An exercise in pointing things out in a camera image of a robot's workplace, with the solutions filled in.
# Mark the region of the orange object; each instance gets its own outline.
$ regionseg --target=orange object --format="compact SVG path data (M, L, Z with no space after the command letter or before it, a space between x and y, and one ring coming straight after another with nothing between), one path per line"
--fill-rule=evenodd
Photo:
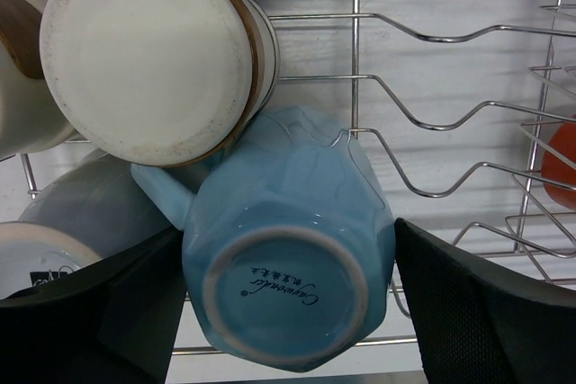
M576 163L576 123L564 123L552 136L548 143L554 150L557 150L572 162ZM550 152L544 153L542 160L542 176L576 185L576 170L565 164ZM576 192L567 189L544 184L544 188L550 198L558 204L570 210L576 210Z

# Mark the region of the brown rim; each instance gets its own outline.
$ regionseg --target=brown rim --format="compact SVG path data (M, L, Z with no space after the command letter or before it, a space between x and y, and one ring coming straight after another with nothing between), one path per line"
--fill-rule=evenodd
M42 14L25 0L0 0L0 41L25 76L44 78L40 61Z
M248 7L244 4L242 0L230 0L234 9L240 16L240 20L244 24L246 29L246 34L248 36L248 42L250 44L250 51L252 54L252 83L250 85L250 93L248 94L248 99L244 111L240 115L238 122L234 125L234 128L229 132L229 134L212 150L190 159L185 162L173 165L163 165L165 167L176 167L182 165L188 165L194 162L201 161L208 156L215 154L220 151L224 146L229 144L243 129L244 125L249 120L249 115L252 109L258 101L258 96L262 92L262 86L264 85L264 43L262 37L258 31L257 23L252 16L252 13L248 10Z

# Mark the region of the mug handle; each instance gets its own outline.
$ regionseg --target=mug handle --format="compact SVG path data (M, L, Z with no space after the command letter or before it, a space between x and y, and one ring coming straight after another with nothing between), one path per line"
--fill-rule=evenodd
M186 189L162 168L131 164L130 172L134 181L170 223L180 231L184 231L196 194Z

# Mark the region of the dish rack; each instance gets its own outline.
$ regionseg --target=dish rack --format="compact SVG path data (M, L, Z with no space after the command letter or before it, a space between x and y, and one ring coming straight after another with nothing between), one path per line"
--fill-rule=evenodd
M544 128L550 125L556 125L562 122L576 122L572 117L563 116L560 114L547 112L546 103L548 100L549 89L555 89L571 97L576 101L576 94L565 88L564 86L552 80L552 73L556 70L565 70L569 74L576 71L576 67L561 67L554 64L554 43L558 38L576 37L576 31L562 31L556 30L556 21L571 20L576 21L576 4L566 4L563 0L556 0L552 5L544 5L541 8L549 13L554 14L553 24L549 29L522 27L516 25L497 24L492 25L478 31L474 31L462 36L435 36L420 33L411 29L410 27L397 22L392 18L381 13L365 13L361 11L360 0L352 0L351 13L313 13L313 14L293 14L293 15L274 15L270 16L273 23L279 22L302 22L302 21L324 21L324 20L338 20L352 22L351 41L352 41L352 56L351 56L351 73L349 75L325 75L325 76L284 76L280 78L281 84L293 82L349 82L351 85L350 92L350 129L359 136L362 134L370 134L374 136L382 145L384 151L391 163L395 167L398 175L400 176L406 187L413 193L426 197L429 199L442 199L452 193L456 192L470 177L476 175L481 170L495 170L501 172L501 175L511 177L510 181L514 187L522 192L523 198L518 203L518 211L515 214L507 215L503 222L506 229L497 228L484 222L472 221L468 223L453 239L453 244L458 245L464 241L467 234L473 229L485 230L496 237L504 237L509 240L509 250L502 252L501 250L485 251L478 255L487 258L524 258L529 259L534 267L539 272L543 281L548 283L558 284L566 287L576 286L576 277L573 279L555 279L549 275L546 269L538 262L539 255L551 255L557 259L571 259L576 256L576 237L565 226L565 220L574 218L576 212L571 211L550 211L534 194L533 189L537 183L549 183L556 186L576 191L576 185L569 185L565 183L558 183L551 179L543 178L537 169L538 154L542 149L551 151L557 154L553 149L550 149L544 141L541 140L541 134ZM455 44L465 43L476 38L480 38L488 33L496 31L506 32L524 32L524 33L537 33L544 35L543 37L549 38L548 50L546 58L543 59L543 64L534 66L528 69L527 73L533 75L541 82L541 88L538 95L537 107L529 108L521 105L511 103L504 103L499 101L484 101L478 103L471 110L469 110L459 120L449 124L433 124L421 121L414 116L410 108L405 105L402 99L393 92L387 83L378 75L362 74L360 71L360 34L362 21L378 21L382 25L391 26L395 31L403 32L412 38L421 40L428 43L441 43L441 44ZM370 81L378 84L383 94L386 94L390 100L400 109L402 114L413 124L413 128L426 129L430 131L448 131L462 127L468 120L473 118L478 112L488 107L496 107L501 110L510 110L515 112L523 112L527 117L531 118L530 121L524 121L518 124L518 129L530 140L529 151L526 155L526 169L519 170L513 167L499 165L492 162L478 162L472 165L462 176L457 179L454 184L445 189L444 191L426 191L416 187L408 177L399 159L395 156L389 143L384 137L383 133L369 125L359 123L359 85L361 82ZM71 141L72 143L86 143L88 141L77 139ZM22 160L22 169L24 179L28 184L28 193L32 198L40 192L35 176L32 163L28 155L19 155L11 157L20 157ZM570 163L570 166L576 170L576 164ZM552 248L542 246L541 244L525 238L525 226L530 219L543 219L547 223L555 226L560 232L570 241L573 247L571 248ZM396 303L402 314L410 318L410 312L403 305L402 287L392 280L390 293L394 297ZM370 337L360 342L358 346L372 346L372 345L388 345L388 344L410 344L417 342L416 336L392 336L392 337ZM174 355L204 355L220 353L219 351L211 348L210 346L197 346L176 348L173 352Z

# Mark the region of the blue mug bottom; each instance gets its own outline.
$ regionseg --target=blue mug bottom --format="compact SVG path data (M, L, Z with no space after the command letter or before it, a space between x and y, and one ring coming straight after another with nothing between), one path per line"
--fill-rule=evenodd
M349 344L367 284L337 239L301 227L252 231L211 265L202 297L213 330L250 360L312 362Z

